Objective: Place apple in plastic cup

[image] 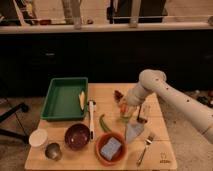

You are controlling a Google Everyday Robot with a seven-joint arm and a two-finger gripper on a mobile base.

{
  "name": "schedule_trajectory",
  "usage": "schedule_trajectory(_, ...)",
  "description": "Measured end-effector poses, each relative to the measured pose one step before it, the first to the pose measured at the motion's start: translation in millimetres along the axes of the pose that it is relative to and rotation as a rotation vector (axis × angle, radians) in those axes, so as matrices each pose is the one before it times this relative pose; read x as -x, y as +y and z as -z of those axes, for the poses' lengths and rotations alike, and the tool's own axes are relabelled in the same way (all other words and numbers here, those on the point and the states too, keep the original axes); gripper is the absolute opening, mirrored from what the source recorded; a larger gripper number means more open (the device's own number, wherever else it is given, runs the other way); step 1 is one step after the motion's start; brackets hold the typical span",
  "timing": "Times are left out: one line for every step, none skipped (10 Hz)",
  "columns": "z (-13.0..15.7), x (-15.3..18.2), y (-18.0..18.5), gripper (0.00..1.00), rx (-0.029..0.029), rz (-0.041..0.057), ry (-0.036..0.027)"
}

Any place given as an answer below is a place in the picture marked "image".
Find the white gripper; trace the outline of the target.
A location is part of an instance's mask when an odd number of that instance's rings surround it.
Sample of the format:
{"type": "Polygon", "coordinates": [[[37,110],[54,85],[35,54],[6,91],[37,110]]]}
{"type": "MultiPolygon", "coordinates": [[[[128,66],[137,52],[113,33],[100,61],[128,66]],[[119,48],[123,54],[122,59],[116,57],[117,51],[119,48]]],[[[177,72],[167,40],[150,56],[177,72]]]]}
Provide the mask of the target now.
{"type": "Polygon", "coordinates": [[[130,106],[141,105],[144,101],[144,92],[140,88],[132,88],[126,94],[126,101],[130,106]]]}

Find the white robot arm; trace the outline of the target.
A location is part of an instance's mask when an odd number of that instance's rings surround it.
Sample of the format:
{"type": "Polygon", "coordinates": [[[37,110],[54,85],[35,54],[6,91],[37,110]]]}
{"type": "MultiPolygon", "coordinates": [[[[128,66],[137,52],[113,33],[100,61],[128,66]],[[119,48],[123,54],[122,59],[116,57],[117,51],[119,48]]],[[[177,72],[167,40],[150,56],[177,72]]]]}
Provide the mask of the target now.
{"type": "Polygon", "coordinates": [[[151,93],[156,93],[182,112],[195,129],[213,144],[213,109],[171,87],[166,83],[163,71],[152,69],[139,74],[138,83],[126,94],[127,104],[141,105],[151,93]]]}

